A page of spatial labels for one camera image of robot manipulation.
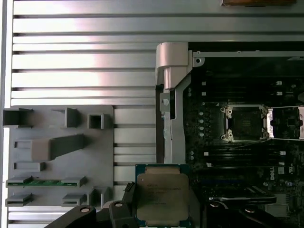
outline motherboard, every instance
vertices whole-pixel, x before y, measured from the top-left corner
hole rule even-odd
[[[304,228],[299,100],[304,79],[223,76],[207,67],[196,68],[189,76],[183,124],[194,188],[207,198],[220,197],[222,191],[231,197],[249,195],[249,204],[258,202],[273,216]]]

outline silver metal bracket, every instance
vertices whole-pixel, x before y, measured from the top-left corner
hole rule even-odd
[[[200,57],[199,55],[200,55],[200,51],[193,53],[193,67],[200,67],[200,66],[204,65],[205,58]]]
[[[299,109],[299,119],[304,122],[304,106],[282,106],[282,107],[272,107],[268,109],[267,114],[267,132],[269,133],[269,138],[274,140],[290,140],[290,141],[303,141],[304,140],[304,125],[300,126],[300,137],[298,139],[284,139],[284,138],[275,138],[274,130],[271,126],[271,121],[273,120],[273,110],[279,108],[298,108]]]
[[[187,42],[161,43],[156,49],[156,85],[175,88],[192,70],[192,51]]]

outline cpu socket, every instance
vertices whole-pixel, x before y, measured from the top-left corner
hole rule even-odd
[[[265,129],[268,108],[261,104],[230,104],[222,107],[225,114],[225,134],[221,139],[227,142],[258,141],[268,139]]]

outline wire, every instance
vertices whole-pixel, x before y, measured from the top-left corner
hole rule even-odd
[[[257,143],[264,143],[266,141],[268,141],[269,139],[265,139],[265,140],[258,140],[258,141],[255,141],[253,143],[250,143],[250,144],[246,144],[246,145],[243,145],[243,146],[237,146],[237,147],[233,147],[233,148],[230,148],[229,150],[234,150],[234,149],[238,149],[238,148],[242,148],[242,147],[246,147],[246,146],[251,146],[253,144],[257,144]]]

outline screw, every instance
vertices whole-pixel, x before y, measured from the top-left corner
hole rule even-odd
[[[245,211],[246,211],[247,213],[254,213],[254,212],[255,212],[254,209],[245,209]]]
[[[290,182],[290,181],[286,181],[285,184],[286,184],[286,186],[288,186],[288,187],[292,187],[292,186],[294,185],[294,184],[293,184],[292,182]]]
[[[82,208],[80,211],[83,212],[83,213],[86,213],[86,212],[89,212],[90,209],[89,208]]]
[[[210,203],[210,206],[213,207],[213,208],[218,208],[219,207],[219,203],[212,202],[212,203]]]

